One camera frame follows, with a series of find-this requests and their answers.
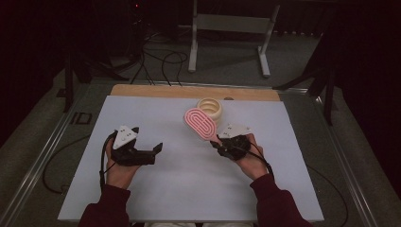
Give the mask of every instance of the pink toy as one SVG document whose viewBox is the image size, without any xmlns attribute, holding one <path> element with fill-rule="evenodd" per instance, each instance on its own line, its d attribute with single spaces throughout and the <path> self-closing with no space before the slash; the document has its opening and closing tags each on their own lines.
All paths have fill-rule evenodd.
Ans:
<svg viewBox="0 0 401 227">
<path fill-rule="evenodd" d="M 202 139 L 221 143 L 216 135 L 216 123 L 201 109 L 193 108 L 188 110 L 183 116 L 183 120 Z"/>
</svg>

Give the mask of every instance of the white stand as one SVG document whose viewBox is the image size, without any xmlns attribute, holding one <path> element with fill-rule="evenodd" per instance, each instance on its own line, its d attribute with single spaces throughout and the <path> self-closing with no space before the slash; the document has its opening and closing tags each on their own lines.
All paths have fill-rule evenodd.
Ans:
<svg viewBox="0 0 401 227">
<path fill-rule="evenodd" d="M 270 70 L 266 58 L 266 49 L 268 47 L 271 33 L 274 28 L 274 23 L 277 18 L 278 10 L 280 8 L 279 5 L 274 7 L 273 14 L 270 18 L 198 14 L 197 6 L 198 0 L 194 0 L 194 12 L 192 19 L 192 45 L 188 66 L 189 72 L 194 73 L 197 68 L 197 31 L 198 29 L 205 29 L 265 34 L 265 42 L 263 42 L 262 46 L 258 47 L 258 54 L 263 76 L 266 78 L 270 76 Z"/>
</svg>

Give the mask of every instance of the maroon sleeve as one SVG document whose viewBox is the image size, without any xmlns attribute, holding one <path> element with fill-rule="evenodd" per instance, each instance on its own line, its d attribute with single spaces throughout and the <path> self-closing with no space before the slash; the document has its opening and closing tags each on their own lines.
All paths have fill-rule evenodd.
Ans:
<svg viewBox="0 0 401 227">
<path fill-rule="evenodd" d="M 312 226 L 302 218 L 292 195 L 279 189 L 270 174 L 254 180 L 251 188 L 257 197 L 259 227 Z"/>
<path fill-rule="evenodd" d="M 98 203 L 89 204 L 83 212 L 78 227 L 127 227 L 127 200 L 131 192 L 105 185 Z"/>
</svg>

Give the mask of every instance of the white table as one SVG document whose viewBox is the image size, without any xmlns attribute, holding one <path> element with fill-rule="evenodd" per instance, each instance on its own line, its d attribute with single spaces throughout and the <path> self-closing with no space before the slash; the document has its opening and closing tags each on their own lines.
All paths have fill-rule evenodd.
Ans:
<svg viewBox="0 0 401 227">
<path fill-rule="evenodd" d="M 265 148 L 278 186 L 291 192 L 304 218 L 323 220 L 286 108 L 277 101 L 275 92 L 121 85 L 113 89 L 112 95 L 115 94 L 123 96 L 106 99 L 59 219 L 79 220 L 86 205 L 98 201 L 103 142 L 114 129 L 127 125 L 139 127 L 136 143 L 139 149 L 151 149 L 164 143 L 162 152 L 156 156 L 156 164 L 142 166 L 129 187 L 131 197 L 127 212 L 132 221 L 256 221 L 256 199 L 249 187 L 251 180 L 235 163 L 220 157 L 208 142 L 201 141 L 183 123 L 184 112 L 207 94 L 219 99 L 225 96 L 258 99 L 221 100 L 221 125 L 236 123 L 251 127 L 258 144 Z"/>
</svg>

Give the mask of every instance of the wooden edge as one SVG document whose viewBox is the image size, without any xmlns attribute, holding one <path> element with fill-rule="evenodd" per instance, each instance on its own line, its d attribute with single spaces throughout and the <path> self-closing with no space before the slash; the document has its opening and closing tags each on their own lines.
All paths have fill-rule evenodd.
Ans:
<svg viewBox="0 0 401 227">
<path fill-rule="evenodd" d="M 111 96 L 150 96 L 150 97 L 187 97 L 215 99 L 232 98 L 235 100 L 280 101 L 277 92 L 271 89 L 190 87 L 190 86 L 150 86 L 116 84 Z"/>
</svg>

